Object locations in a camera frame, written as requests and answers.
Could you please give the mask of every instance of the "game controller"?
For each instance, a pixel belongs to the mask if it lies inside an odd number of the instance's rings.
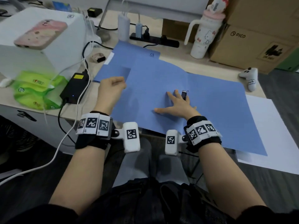
[[[248,82],[248,89],[252,92],[256,90],[258,70],[255,67],[249,67],[239,73],[239,77],[244,78]]]

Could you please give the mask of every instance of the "pink phone case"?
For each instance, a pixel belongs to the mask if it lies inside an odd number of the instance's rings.
[[[43,20],[16,39],[13,43],[18,47],[42,50],[57,38],[67,27],[68,25],[66,22]]]

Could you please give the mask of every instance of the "white charger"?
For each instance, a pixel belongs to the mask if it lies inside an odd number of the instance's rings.
[[[118,14],[118,39],[129,41],[131,20],[124,13]]]

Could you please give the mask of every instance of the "sleeve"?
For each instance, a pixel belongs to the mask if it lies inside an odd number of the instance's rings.
[[[299,220],[299,210],[293,210],[288,214],[274,213],[270,208],[265,206],[253,206],[237,218],[238,224],[246,223],[295,223]]]
[[[30,223],[30,224],[53,224],[53,223],[74,223],[78,215],[72,209],[61,207],[54,204],[44,204],[25,211],[6,224]]]

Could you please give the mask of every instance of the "white cabinet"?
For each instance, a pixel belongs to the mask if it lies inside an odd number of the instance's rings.
[[[29,131],[55,148],[58,147],[60,141],[65,135],[65,133],[59,128],[58,119],[56,116],[47,115],[47,126],[44,114],[39,112],[0,105],[0,115]],[[68,132],[72,127],[65,119],[60,118],[60,123],[66,132]],[[77,140],[76,131],[74,129],[69,133],[69,135],[74,141]],[[75,152],[74,143],[68,137],[66,137],[59,150],[64,153],[73,154]]]

